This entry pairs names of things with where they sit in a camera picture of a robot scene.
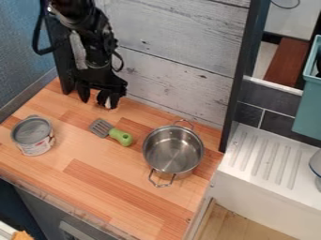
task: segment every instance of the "blue container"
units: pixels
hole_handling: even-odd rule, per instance
[[[321,78],[317,74],[316,56],[321,54],[321,36],[315,36],[308,61],[303,71],[306,81],[292,130],[321,140]]]

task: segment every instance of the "spatula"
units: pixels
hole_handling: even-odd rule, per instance
[[[89,126],[89,130],[102,139],[110,135],[123,146],[130,146],[132,144],[132,136],[129,133],[115,128],[113,125],[101,118],[95,120]]]

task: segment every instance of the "slotted spatula head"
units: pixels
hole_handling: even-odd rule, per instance
[[[97,119],[89,126],[89,130],[102,139],[108,136],[109,130],[112,128],[113,125],[103,119]]]

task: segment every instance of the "tin can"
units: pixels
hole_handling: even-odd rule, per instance
[[[11,131],[11,138],[26,156],[38,156],[54,145],[54,132],[50,121],[30,115]]]

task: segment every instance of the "can label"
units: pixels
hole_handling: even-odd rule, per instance
[[[34,144],[19,144],[17,143],[18,148],[26,156],[37,156],[41,155],[52,148],[54,145],[54,134],[51,131],[50,135],[43,140],[36,142]]]

